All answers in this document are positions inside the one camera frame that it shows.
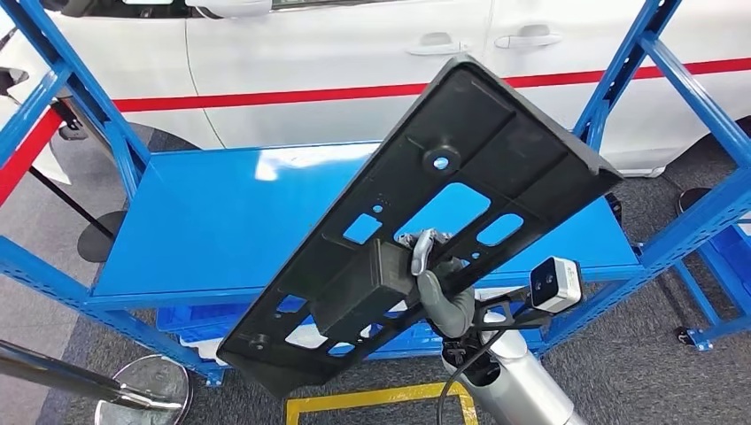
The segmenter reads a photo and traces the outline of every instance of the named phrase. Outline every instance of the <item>metal pole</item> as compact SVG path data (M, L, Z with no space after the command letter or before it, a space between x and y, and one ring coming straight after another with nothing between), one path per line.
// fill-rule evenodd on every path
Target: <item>metal pole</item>
M138 410L179 411L183 408L182 403L159 394L130 387L3 340L0 340L0 374Z
M103 235L107 236L108 238L114 240L115 235L110 231L109 228L106 228L105 225L103 225L99 220L95 219L94 216L89 214L88 211L84 210L83 207L75 202L71 197L68 196L61 188L58 187L57 184L55 184L52 180L45 177L39 170L34 168L33 166L28 169L28 172L33 175L36 180L41 182L44 186L47 187L47 189L51 190L52 193L57 195L60 199L63 200L68 206L73 208L77 213L81 215L86 221L91 223L92 226L97 228L100 232L102 232Z

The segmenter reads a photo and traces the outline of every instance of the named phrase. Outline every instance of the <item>yellow floor marking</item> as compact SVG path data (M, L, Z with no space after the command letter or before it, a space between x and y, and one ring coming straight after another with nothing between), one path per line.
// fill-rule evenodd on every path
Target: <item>yellow floor marking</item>
M325 410L347 409L351 407L377 406L403 401L435 398L440 396L443 382L411 385L408 387L389 388L336 394L334 396L292 398L287 400L287 425L298 425L300 414L321 412ZM454 383L448 391L449 396L459 396L461 413L466 425L477 425L477 413L472 397L459 383Z

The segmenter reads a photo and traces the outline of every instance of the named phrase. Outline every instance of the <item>black cable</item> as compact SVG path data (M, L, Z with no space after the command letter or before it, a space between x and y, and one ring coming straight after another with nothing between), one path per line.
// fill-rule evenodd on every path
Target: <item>black cable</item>
M95 219L93 215L89 214L88 211L83 209L83 207L75 202L71 197L68 196L61 188L58 187L57 184L53 183L52 180L48 179L47 177L42 174L41 171L37 170L33 166L28 169L28 172L33 175L36 180L38 180L41 184L47 187L47 189L51 190L52 193L57 195L63 202L68 204L71 208L73 208L81 217L83 217L86 221L89 222L92 226L97 228L100 232L102 232L102 235L106 236L107 238L114 240L115 235L112 233L112 231L109 228L106 228L104 224L102 224L99 220Z
M531 307L527 303L524 303L524 305L519 307L519 310L516 310L516 312L514 312L514 318L519 317L519 315L529 310L530 308ZM451 388L451 384L454 383L454 381L456 381L456 378L458 378L459 375L463 374L465 370L467 370L470 366L472 366L472 363L476 362L477 359L479 359L480 357L482 357L483 354L488 352L488 350L490 350L492 345L495 344L495 342L498 341L503 336L504 332L506 332L506 330L499 330L498 332L496 332L496 334L492 336L492 338L489 339L487 343L483 344L483 346L480 347L480 349L477 350L477 352L472 357L470 357L467 361L462 363L461 366L457 367L456 370L451 375L451 377L448 378L448 381L446 381L446 384L444 384L444 388L441 390L441 395L438 396L438 403L436 406L436 424L437 425L444 425L444 403L445 403L446 396L448 395L448 391Z

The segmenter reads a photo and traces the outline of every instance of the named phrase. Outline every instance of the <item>car body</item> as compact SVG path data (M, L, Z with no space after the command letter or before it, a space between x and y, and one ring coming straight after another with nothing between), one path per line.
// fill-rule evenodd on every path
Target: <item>car body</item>
M242 3L46 3L88 5L50 16L128 121L201 149L383 139L460 52L572 128L643 4L268 0L255 16L206 18L227 13L222 1ZM747 0L684 0L662 36L736 120L751 114L748 22ZM611 112L601 147L630 176L658 175L708 132L650 66ZM19 101L49 69L21 34L0 50L0 68L28 76L8 89ZM54 162L44 151L35 164L64 181Z

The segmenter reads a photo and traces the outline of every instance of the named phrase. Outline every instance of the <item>white camera housing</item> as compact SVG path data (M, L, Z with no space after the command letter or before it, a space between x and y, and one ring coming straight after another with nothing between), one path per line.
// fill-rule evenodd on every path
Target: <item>white camera housing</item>
M532 306L549 313L560 313L582 299L579 265L570 259L550 257L530 273Z

